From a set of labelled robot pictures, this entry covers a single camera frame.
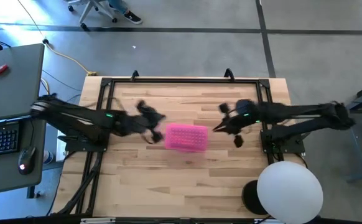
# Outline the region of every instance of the concrete floor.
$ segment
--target concrete floor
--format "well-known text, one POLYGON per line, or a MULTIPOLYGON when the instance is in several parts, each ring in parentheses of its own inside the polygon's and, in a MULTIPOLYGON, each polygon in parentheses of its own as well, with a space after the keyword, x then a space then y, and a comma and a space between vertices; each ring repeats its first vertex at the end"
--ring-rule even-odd
MULTIPOLYGON (((255 0, 126 0, 144 19, 141 26, 120 15, 113 24, 95 11, 85 21, 89 27, 146 27, 153 28, 151 32, 75 31, 83 6, 71 13, 61 0, 21 2, 38 25, 46 26, 43 33, 55 49, 100 75, 130 76, 138 70, 142 76, 220 77, 229 67, 237 77, 269 77, 255 0)), ((268 29, 362 30, 362 0, 261 2, 268 29)), ((0 0, 1 41, 13 46, 41 42, 31 24, 17 1, 0 0)), ((275 75, 286 78, 293 104, 347 103, 362 89, 362 35, 269 34, 268 40, 275 75)), ((85 72, 49 50, 44 69, 76 89, 83 86, 85 72)), ((43 77, 63 100, 79 94, 44 73, 43 77)), ((362 222, 362 181, 345 181, 359 169, 351 132, 317 131, 305 140, 305 147, 310 170, 324 191, 320 214, 362 222)), ((45 215, 59 175, 60 169, 44 171, 37 187, 42 198, 25 199, 26 189, 0 193, 0 207, 5 208, 0 209, 0 219, 45 215)))

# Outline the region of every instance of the white sphere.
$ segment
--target white sphere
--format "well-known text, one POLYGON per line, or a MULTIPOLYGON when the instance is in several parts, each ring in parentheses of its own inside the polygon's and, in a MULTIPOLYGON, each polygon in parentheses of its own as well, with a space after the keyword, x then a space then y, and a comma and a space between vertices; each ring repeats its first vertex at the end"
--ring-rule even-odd
POLYGON ((272 217, 287 224, 302 224, 315 218, 323 203, 318 179, 294 162, 276 162, 258 178, 258 198, 272 217))

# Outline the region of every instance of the pink basket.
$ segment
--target pink basket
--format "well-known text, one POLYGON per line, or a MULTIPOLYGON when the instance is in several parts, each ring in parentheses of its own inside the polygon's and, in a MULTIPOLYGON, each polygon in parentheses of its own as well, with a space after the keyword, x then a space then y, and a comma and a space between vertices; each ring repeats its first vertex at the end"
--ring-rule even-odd
POLYGON ((166 126, 164 141, 166 149, 203 152, 206 151, 207 142, 207 127, 186 124, 168 124, 166 126))

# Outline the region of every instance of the keyboard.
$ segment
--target keyboard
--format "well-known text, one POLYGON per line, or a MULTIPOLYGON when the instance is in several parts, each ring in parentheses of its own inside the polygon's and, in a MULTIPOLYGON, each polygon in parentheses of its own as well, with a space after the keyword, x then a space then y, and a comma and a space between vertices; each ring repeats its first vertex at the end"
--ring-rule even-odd
POLYGON ((19 122, 11 121, 0 123, 0 154, 17 152, 19 122))

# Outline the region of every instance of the wooden tabletop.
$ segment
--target wooden tabletop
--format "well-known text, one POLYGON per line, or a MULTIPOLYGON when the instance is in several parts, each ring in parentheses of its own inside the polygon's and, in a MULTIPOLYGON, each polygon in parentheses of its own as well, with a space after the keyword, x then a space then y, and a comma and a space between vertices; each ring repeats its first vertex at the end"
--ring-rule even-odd
MULTIPOLYGON (((80 105, 97 101, 101 79, 86 78, 80 105)), ((273 101, 289 105, 286 80, 269 80, 273 101)), ((254 85, 232 83, 117 83, 114 96, 130 114, 137 114, 138 100, 145 100, 165 114, 167 119, 159 127, 163 133, 169 123, 207 126, 211 130, 223 117, 218 111, 219 104, 227 102, 233 108, 238 99, 257 101, 254 85)), ((118 109, 115 101, 112 109, 118 109)), ((204 153, 167 150, 163 142, 149 145, 138 134, 123 138, 111 135, 103 158, 93 215, 258 217, 243 206, 241 191, 268 165, 261 149, 260 130, 259 123, 243 129, 244 144, 240 148, 234 146, 232 136, 209 131, 209 145, 204 153)), ((85 158, 86 153, 78 152, 65 161, 53 212, 63 208, 79 187, 85 158)), ((285 160, 301 163, 294 155, 285 154, 285 160)))

